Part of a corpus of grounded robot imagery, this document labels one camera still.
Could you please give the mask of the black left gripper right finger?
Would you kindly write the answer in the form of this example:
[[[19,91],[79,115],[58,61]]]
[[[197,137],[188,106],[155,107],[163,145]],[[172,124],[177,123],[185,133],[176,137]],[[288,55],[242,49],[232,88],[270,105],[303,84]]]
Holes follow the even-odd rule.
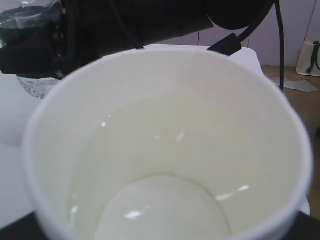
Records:
[[[300,212],[285,240],[320,240],[320,221]]]

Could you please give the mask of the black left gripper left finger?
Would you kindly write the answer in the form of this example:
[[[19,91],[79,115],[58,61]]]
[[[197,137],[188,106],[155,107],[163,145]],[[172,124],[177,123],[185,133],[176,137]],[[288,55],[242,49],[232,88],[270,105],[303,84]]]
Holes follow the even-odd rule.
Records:
[[[30,213],[0,230],[1,240],[42,240],[43,232],[36,215]]]

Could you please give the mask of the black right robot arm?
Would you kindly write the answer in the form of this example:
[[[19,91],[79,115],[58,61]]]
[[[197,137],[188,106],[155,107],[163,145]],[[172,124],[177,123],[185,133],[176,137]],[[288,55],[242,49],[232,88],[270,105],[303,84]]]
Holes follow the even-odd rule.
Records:
[[[104,56],[219,26],[240,48],[272,0],[31,0],[0,12],[0,71],[62,79]]]

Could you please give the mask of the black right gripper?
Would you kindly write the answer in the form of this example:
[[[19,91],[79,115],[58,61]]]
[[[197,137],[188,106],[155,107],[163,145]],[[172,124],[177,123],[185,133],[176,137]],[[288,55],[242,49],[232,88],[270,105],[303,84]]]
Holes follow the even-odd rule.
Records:
[[[0,49],[6,75],[73,72],[104,56],[140,48],[131,0],[63,0],[60,46],[56,24],[49,20],[22,43]]]

